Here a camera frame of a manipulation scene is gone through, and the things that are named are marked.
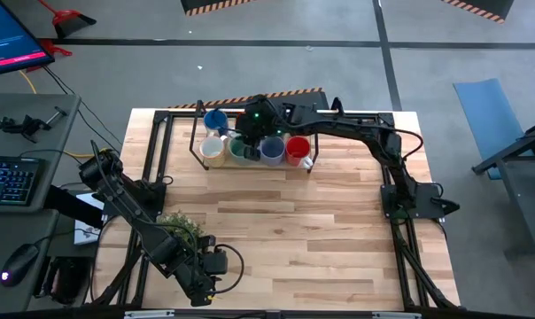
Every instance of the computer screen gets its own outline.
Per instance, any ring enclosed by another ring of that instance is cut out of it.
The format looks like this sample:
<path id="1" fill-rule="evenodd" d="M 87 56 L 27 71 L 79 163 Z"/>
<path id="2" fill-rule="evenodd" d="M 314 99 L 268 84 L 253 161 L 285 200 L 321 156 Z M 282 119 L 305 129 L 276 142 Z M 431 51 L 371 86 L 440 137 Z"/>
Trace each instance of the computer screen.
<path id="1" fill-rule="evenodd" d="M 53 57 L 0 2 L 0 74 L 53 62 Z"/>

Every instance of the gray floor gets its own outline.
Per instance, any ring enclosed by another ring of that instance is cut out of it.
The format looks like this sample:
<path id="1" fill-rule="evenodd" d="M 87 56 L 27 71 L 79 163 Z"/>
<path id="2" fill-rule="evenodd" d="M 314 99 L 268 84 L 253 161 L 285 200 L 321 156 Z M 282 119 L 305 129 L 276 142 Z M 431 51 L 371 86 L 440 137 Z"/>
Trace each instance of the gray floor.
<path id="1" fill-rule="evenodd" d="M 53 37 L 36 2 L 6 1 L 40 37 Z M 99 20 L 84 38 L 194 40 L 379 39 L 371 0 L 258 0 L 186 18 L 174 0 L 52 0 Z M 535 0 L 516 1 L 503 26 L 434 0 L 382 0 L 390 41 L 535 42 Z M 348 109 L 391 110 L 380 49 L 303 47 L 68 46 L 51 68 L 123 136 L 133 107 L 192 103 L 260 92 L 323 87 Z M 535 123 L 535 51 L 392 50 L 401 104 L 419 114 L 434 180 L 461 204 L 447 233 L 463 306 L 535 316 L 535 257 L 508 261 L 502 251 L 526 233 L 500 182 L 475 176 L 476 144 L 454 82 L 499 78 L 523 128 Z M 43 71 L 30 74 L 41 93 L 59 89 Z M 19 74 L 0 75 L 0 92 L 29 92 Z M 95 137 L 77 121 L 67 144 L 89 152 Z M 55 183 L 78 181 L 64 160 Z"/>

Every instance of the orange and black striped tape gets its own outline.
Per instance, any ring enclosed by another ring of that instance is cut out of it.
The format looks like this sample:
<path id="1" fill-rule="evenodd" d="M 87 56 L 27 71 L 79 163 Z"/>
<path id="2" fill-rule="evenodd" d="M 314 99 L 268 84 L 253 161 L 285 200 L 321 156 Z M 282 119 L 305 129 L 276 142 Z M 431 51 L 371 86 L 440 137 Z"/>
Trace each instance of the orange and black striped tape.
<path id="1" fill-rule="evenodd" d="M 298 94 L 305 94 L 305 93 L 315 93 L 315 92 L 323 92 L 322 88 L 314 88 L 314 89 L 296 89 L 291 91 L 284 91 L 284 92 L 277 92 L 277 93 L 269 93 L 266 94 L 266 97 L 288 97 L 292 95 L 298 95 Z M 205 107 L 217 107 L 218 105 L 225 105 L 225 104 L 232 104 L 232 103 L 241 103 L 244 102 L 250 98 L 250 97 L 236 97 L 236 98 L 227 98 L 223 100 L 216 100 L 216 101 L 208 101 L 205 103 Z M 176 105 L 176 106 L 169 106 L 169 108 L 195 108 L 197 107 L 196 103 L 189 104 L 189 105 Z"/>
<path id="2" fill-rule="evenodd" d="M 474 14 L 479 15 L 481 17 L 490 19 L 490 20 L 492 20 L 494 22 L 498 22 L 500 24 L 506 22 L 499 15 L 491 13 L 491 12 L 488 12 L 486 10 L 482 10 L 482 9 L 472 5 L 472 4 L 468 4 L 466 1 L 461 1 L 461 0 L 441 0 L 441 1 L 443 1 L 443 2 L 445 2 L 447 4 L 452 4 L 457 8 L 461 8 L 463 10 L 466 10 L 468 12 L 474 13 Z"/>
<path id="3" fill-rule="evenodd" d="M 197 14 L 208 13 L 208 12 L 213 12 L 213 11 L 217 11 L 217 10 L 220 10 L 220 9 L 229 8 L 231 6 L 235 6 L 235 5 L 239 5 L 239 4 L 246 4 L 246 3 L 249 3 L 249 2 L 252 2 L 252 1 L 255 1 L 255 0 L 226 0 L 226 1 L 220 1 L 217 4 L 208 4 L 208 5 L 203 5 L 202 7 L 190 9 L 187 12 L 185 12 L 185 14 L 188 17 L 190 17 L 190 16 L 194 16 L 194 15 L 197 15 Z"/>

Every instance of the wooden tabletop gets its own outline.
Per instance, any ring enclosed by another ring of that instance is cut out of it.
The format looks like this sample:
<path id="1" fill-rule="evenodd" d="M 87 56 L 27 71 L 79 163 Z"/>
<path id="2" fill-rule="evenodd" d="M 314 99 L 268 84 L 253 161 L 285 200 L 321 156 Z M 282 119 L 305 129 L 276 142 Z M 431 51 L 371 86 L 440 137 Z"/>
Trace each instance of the wooden tabletop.
<path id="1" fill-rule="evenodd" d="M 121 160 L 132 179 L 142 175 L 154 111 L 131 113 Z M 393 114 L 396 128 L 420 133 L 416 113 Z M 166 171 L 174 183 L 167 188 L 164 214 L 181 211 L 215 235 L 218 243 L 237 248 L 245 260 L 240 285 L 217 295 L 208 308 L 403 308 L 392 232 L 381 210 L 381 170 L 362 142 L 320 136 L 321 153 L 310 175 L 304 170 L 205 171 L 188 151 L 191 126 L 189 119 L 174 122 Z M 402 138 L 404 153 L 418 145 L 413 136 Z M 159 140 L 152 178 L 160 146 Z M 430 181 L 424 148 L 409 157 L 407 168 L 417 181 Z M 447 298 L 458 304 L 440 227 L 416 220 L 415 228 L 424 268 Z M 129 233 L 121 218 L 105 230 L 95 272 L 96 296 L 122 266 Z M 229 273 L 217 288 L 231 285 L 239 267 L 237 257 L 229 252 Z M 412 271 L 408 275 L 417 302 L 415 277 Z M 130 296 L 136 280 L 137 269 Z M 185 308 L 190 303 L 174 278 L 165 279 L 150 265 L 143 306 Z"/>

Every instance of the mug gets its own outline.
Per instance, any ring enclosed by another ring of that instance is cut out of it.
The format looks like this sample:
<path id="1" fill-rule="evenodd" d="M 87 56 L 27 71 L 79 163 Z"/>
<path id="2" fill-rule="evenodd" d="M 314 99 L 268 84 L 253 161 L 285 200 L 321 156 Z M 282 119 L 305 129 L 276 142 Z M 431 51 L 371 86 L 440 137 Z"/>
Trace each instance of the mug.
<path id="1" fill-rule="evenodd" d="M 208 166 L 221 167 L 224 164 L 226 160 L 224 141 L 227 138 L 227 136 L 209 136 L 201 142 L 198 150 Z"/>
<path id="2" fill-rule="evenodd" d="M 245 144 L 238 138 L 232 138 L 229 142 L 229 152 L 237 165 L 250 165 L 252 161 L 244 157 Z"/>
<path id="3" fill-rule="evenodd" d="M 207 112 L 203 118 L 203 122 L 205 123 L 206 134 L 208 136 L 217 131 L 219 136 L 226 135 L 228 132 L 229 117 L 223 111 L 212 110 Z"/>
<path id="4" fill-rule="evenodd" d="M 303 166 L 309 169 L 313 166 L 313 161 L 308 157 L 311 152 L 311 144 L 304 137 L 294 136 L 285 145 L 285 159 L 294 167 Z"/>
<path id="5" fill-rule="evenodd" d="M 282 163 L 285 154 L 285 142 L 281 137 L 269 136 L 260 142 L 260 161 L 268 166 Z"/>

